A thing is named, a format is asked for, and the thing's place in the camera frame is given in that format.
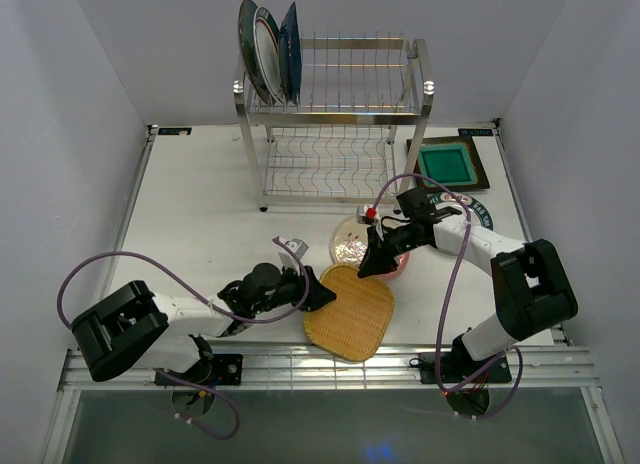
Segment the pink cream floral round plate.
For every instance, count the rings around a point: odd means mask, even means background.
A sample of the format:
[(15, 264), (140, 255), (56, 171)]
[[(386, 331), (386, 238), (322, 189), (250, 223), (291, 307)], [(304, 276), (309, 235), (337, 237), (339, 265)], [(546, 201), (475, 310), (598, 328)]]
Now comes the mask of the pink cream floral round plate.
[[(395, 229), (401, 224), (405, 224), (404, 219), (392, 216), (385, 216), (384, 221), (386, 228), (390, 229)], [(367, 249), (367, 228), (367, 225), (358, 223), (355, 217), (348, 217), (343, 220), (335, 228), (329, 241), (332, 262), (358, 268)], [(398, 264), (395, 271), (373, 277), (382, 281), (389, 281), (399, 277), (406, 269), (409, 258), (409, 254), (403, 254), (395, 258)]]

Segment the square bamboo-pattern tray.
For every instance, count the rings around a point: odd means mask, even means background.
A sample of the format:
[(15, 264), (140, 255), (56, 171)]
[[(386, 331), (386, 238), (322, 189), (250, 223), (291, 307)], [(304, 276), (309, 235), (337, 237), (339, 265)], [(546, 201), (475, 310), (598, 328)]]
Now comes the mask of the square bamboo-pattern tray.
[(342, 360), (368, 360), (380, 347), (395, 310), (391, 288), (372, 277), (359, 278), (357, 269), (347, 264), (327, 268), (320, 283), (336, 298), (305, 316), (306, 337)]

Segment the white plate navy lettered rim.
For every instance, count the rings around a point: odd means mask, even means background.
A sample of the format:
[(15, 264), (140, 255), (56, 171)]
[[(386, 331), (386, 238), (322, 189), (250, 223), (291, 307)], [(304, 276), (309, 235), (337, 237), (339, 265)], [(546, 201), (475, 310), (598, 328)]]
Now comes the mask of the white plate navy lettered rim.
[[(467, 194), (457, 193), (456, 196), (469, 208), (471, 214), (471, 222), (475, 226), (481, 226), (482, 228), (494, 230), (494, 220), (490, 214), (488, 208), (479, 200)], [(438, 210), (451, 207), (462, 214), (465, 214), (463, 207), (460, 203), (452, 197), (449, 193), (439, 192), (432, 194), (429, 197), (429, 201)]]

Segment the dark blue leaf-shaped dish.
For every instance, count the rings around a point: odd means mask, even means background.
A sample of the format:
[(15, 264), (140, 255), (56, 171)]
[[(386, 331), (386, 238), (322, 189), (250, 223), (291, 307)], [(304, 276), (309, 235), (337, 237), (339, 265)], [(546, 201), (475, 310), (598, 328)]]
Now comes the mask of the dark blue leaf-shaped dish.
[(288, 103), (298, 105), (302, 78), (302, 55), (295, 2), (290, 5), (280, 26), (278, 59), (284, 97)]

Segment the white plate green red rim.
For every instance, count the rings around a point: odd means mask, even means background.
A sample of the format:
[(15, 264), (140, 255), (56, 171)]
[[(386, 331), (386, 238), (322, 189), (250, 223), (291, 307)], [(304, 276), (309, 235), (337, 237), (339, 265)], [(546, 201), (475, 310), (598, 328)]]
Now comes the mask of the white plate green red rim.
[(254, 42), (258, 67), (272, 103), (282, 101), (279, 65), (279, 27), (270, 11), (259, 6), (254, 14)]

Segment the large dark teal round plate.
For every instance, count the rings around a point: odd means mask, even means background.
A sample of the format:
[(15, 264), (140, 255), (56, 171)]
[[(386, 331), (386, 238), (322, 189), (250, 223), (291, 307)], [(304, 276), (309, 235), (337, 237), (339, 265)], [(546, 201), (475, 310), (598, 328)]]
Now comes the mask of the large dark teal round plate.
[(238, 14), (238, 43), (245, 72), (256, 94), (265, 105), (272, 103), (272, 96), (262, 77), (257, 62), (254, 40), (254, 16), (258, 6), (253, 0), (243, 0)]

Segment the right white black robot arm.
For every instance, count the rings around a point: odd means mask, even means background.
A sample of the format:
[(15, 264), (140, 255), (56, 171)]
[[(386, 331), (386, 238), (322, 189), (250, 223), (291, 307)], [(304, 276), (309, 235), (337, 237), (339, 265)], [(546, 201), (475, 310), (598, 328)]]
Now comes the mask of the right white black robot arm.
[(356, 219), (367, 227), (359, 278), (390, 274), (400, 256), (432, 247), (456, 253), (492, 281), (494, 312), (426, 364), (437, 381), (474, 381), (511, 346), (576, 316), (577, 299), (551, 242), (524, 242), (477, 226), (462, 205), (438, 208), (422, 187), (397, 202), (404, 217), (395, 228), (384, 225), (374, 206), (358, 209)]

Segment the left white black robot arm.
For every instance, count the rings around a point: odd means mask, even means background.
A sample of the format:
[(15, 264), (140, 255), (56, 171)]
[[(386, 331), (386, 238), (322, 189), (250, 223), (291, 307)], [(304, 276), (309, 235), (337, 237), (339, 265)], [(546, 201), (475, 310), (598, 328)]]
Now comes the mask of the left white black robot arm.
[(207, 337), (235, 336), (281, 306), (314, 312), (335, 299), (310, 266), (300, 272), (260, 263), (207, 303), (156, 294), (145, 282), (131, 281), (76, 317), (71, 331), (96, 382), (132, 368), (163, 368), (197, 384), (212, 371)]

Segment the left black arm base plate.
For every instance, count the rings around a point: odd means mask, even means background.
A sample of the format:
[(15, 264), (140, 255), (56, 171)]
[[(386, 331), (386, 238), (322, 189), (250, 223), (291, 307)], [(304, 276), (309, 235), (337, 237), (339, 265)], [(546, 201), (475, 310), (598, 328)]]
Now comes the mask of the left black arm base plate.
[(214, 354), (184, 373), (168, 371), (171, 377), (206, 386), (237, 386), (242, 381), (242, 354)]

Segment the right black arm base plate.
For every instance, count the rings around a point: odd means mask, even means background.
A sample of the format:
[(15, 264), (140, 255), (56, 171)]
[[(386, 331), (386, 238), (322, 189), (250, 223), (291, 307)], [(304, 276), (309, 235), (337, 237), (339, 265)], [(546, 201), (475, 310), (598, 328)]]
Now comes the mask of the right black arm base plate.
[[(419, 353), (409, 361), (409, 366), (419, 371), (422, 384), (436, 384), (435, 353)], [(480, 369), (488, 359), (484, 361), (462, 361), (450, 357), (449, 352), (443, 352), (440, 356), (440, 371), (443, 384), (453, 385), (470, 377)], [(512, 380), (506, 357), (502, 356), (491, 367), (479, 374), (474, 383), (486, 382), (490, 384), (506, 384)]]

